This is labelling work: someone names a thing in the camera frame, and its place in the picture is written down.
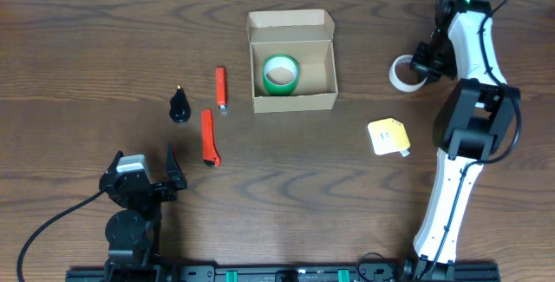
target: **white tape roll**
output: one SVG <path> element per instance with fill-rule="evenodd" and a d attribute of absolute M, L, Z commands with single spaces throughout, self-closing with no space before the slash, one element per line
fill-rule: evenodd
<path fill-rule="evenodd" d="M 389 80 L 391 81 L 391 83 L 395 88 L 399 89 L 402 92 L 415 92 L 420 87 L 422 87 L 427 80 L 427 78 L 424 78 L 423 81 L 418 82 L 414 85 L 410 85 L 408 83 L 402 82 L 399 79 L 399 77 L 397 76 L 397 73 L 395 72 L 395 68 L 399 64 L 410 63 L 410 60 L 412 59 L 413 59 L 413 56 L 410 56 L 410 55 L 399 56 L 393 61 L 393 65 L 391 65 L 391 69 L 389 69 Z"/>

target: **cardboard box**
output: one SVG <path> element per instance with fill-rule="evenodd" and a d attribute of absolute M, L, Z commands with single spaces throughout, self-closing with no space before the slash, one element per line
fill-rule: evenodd
<path fill-rule="evenodd" d="M 333 53 L 335 24 L 325 10 L 251 12 L 252 103 L 255 113 L 332 109 L 337 98 Z M 297 60 L 298 85 L 289 96 L 270 96 L 264 88 L 264 61 L 285 54 Z"/>

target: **tape roll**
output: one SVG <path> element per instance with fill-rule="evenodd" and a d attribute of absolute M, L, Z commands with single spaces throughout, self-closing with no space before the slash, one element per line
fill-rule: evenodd
<path fill-rule="evenodd" d="M 270 73 L 278 69 L 281 72 L 282 77 L 272 77 Z M 298 67 L 297 61 L 294 58 L 286 55 L 274 55 L 268 57 L 264 62 L 264 67 L 262 69 L 262 77 L 264 80 L 264 88 L 270 95 L 276 96 L 287 96 L 293 93 L 298 84 L 298 75 L 300 69 Z"/>
<path fill-rule="evenodd" d="M 399 89 L 402 92 L 415 92 L 416 90 L 420 89 L 426 83 L 426 80 L 427 80 L 427 78 L 424 78 L 423 81 L 418 82 L 414 85 L 411 85 L 411 84 L 402 82 L 399 79 L 399 76 L 397 76 L 397 73 L 395 72 L 395 68 L 399 64 L 410 63 L 412 59 L 413 59 L 413 56 L 410 56 L 410 55 L 399 56 L 393 61 L 393 64 L 391 65 L 391 69 L 389 69 L 389 80 L 391 81 L 391 83 L 395 88 Z"/>

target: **yellow note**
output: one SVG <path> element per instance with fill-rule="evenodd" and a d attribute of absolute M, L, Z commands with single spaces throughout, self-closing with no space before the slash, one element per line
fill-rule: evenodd
<path fill-rule="evenodd" d="M 372 121 L 368 124 L 368 131 L 376 154 L 401 152 L 403 156 L 408 155 L 410 142 L 402 122 L 393 118 Z"/>

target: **yellow and white sticky note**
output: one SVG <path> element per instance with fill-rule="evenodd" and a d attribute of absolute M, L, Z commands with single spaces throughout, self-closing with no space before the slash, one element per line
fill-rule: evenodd
<path fill-rule="evenodd" d="M 368 124 L 372 146 L 377 155 L 399 152 L 403 157 L 409 155 L 407 131 L 402 122 L 394 118 L 372 121 Z"/>

